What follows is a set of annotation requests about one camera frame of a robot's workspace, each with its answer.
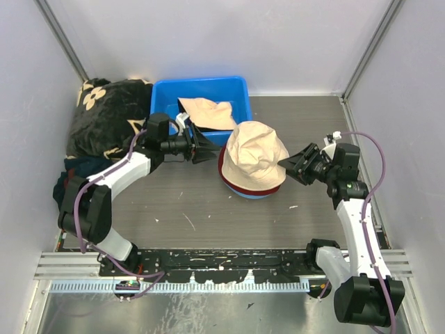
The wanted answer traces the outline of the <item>blue plastic bin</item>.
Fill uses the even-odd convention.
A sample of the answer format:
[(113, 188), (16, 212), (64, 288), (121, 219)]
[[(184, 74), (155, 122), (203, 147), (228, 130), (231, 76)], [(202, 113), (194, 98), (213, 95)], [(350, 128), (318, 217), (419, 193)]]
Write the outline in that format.
[(237, 124), (252, 120), (246, 81), (237, 76), (159, 81), (153, 86), (150, 112), (166, 113), (173, 120), (186, 113), (219, 146)]

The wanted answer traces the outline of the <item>black floral blanket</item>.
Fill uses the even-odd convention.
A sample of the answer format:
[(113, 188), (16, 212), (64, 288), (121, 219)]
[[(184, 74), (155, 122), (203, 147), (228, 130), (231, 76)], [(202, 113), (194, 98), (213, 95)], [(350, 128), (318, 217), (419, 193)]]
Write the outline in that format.
[(144, 79), (84, 81), (68, 134), (67, 158), (123, 158), (149, 115), (152, 87)]

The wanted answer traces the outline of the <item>beige bucket hat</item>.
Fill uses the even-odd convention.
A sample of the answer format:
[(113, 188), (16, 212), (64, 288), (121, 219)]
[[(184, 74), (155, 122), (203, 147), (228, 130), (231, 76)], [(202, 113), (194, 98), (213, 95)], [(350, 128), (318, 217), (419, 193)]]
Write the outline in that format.
[(187, 112), (189, 124), (193, 123), (202, 131), (230, 131), (237, 123), (232, 116), (232, 105), (229, 102), (214, 102), (203, 97), (177, 99), (179, 113)]

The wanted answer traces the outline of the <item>navy and red cloth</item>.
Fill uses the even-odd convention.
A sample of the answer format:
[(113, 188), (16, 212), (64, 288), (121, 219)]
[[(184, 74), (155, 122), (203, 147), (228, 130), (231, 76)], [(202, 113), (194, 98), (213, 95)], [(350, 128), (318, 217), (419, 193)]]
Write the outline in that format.
[(64, 159), (65, 170), (60, 174), (53, 188), (53, 199), (56, 201), (58, 208), (61, 208), (67, 185), (74, 176), (88, 177), (102, 172), (113, 164), (113, 161), (103, 157)]

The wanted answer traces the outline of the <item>cream white hat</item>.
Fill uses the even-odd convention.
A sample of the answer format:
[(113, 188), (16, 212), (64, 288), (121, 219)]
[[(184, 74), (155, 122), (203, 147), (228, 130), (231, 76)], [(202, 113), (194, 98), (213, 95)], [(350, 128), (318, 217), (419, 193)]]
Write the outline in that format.
[(242, 122), (225, 146), (222, 174), (232, 184), (264, 191), (284, 183), (286, 171), (278, 162), (289, 158), (289, 153), (272, 127), (258, 121)]

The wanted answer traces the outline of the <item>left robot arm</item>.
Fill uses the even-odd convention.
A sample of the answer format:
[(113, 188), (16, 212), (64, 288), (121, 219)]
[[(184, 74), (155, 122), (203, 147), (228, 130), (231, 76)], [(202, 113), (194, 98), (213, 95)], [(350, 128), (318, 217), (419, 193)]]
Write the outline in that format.
[(68, 182), (58, 227), (78, 239), (81, 252), (91, 246), (122, 275), (138, 276), (138, 247), (113, 228), (113, 200), (134, 182), (154, 172), (169, 154), (180, 154), (198, 164), (215, 159), (219, 149), (191, 122), (187, 113), (180, 113), (175, 119), (166, 113), (153, 113), (119, 162), (95, 175), (75, 176)]

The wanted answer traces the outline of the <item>light blue bucket hat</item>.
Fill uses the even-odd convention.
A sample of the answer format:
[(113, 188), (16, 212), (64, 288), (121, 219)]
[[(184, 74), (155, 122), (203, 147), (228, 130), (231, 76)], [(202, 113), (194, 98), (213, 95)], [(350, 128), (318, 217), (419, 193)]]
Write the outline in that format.
[(274, 193), (276, 193), (279, 190), (279, 188), (276, 188), (276, 189), (270, 189), (267, 191), (247, 191), (246, 189), (235, 189), (234, 187), (231, 187), (230, 185), (227, 185), (227, 187), (232, 192), (234, 192), (236, 195), (238, 195), (242, 198), (250, 199), (250, 200), (258, 200), (258, 199), (266, 198), (270, 195), (273, 195)]

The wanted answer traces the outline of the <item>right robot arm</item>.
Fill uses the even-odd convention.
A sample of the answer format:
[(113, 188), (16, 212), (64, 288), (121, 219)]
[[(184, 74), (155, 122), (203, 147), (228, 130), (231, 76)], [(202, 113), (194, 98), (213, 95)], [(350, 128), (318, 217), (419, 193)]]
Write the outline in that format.
[(311, 143), (279, 165), (303, 185), (319, 181), (327, 186), (346, 236), (348, 257), (333, 240), (312, 239), (305, 266), (324, 273), (334, 293), (334, 312), (342, 323), (393, 328), (405, 296), (403, 283), (392, 278), (380, 252), (371, 222), (369, 190), (359, 181), (360, 149), (349, 143)]

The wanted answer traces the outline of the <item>dark red hat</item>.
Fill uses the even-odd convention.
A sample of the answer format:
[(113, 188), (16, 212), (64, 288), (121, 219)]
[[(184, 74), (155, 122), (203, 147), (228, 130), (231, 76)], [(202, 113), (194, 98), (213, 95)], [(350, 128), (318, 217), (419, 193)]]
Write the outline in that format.
[(247, 198), (247, 199), (261, 199), (261, 198), (268, 197), (268, 196), (279, 191), (279, 189), (281, 187), (280, 185), (275, 188), (267, 189), (264, 191), (252, 191), (252, 190), (247, 190), (247, 189), (241, 188), (241, 187), (236, 186), (236, 185), (232, 184), (231, 182), (229, 182), (227, 180), (227, 178), (223, 176), (223, 173), (222, 173), (225, 150), (226, 150), (226, 146), (223, 146), (220, 151), (219, 157), (218, 157), (218, 172), (219, 172), (220, 178), (223, 181), (223, 183), (229, 189), (231, 189), (235, 194), (239, 195), (240, 197)]

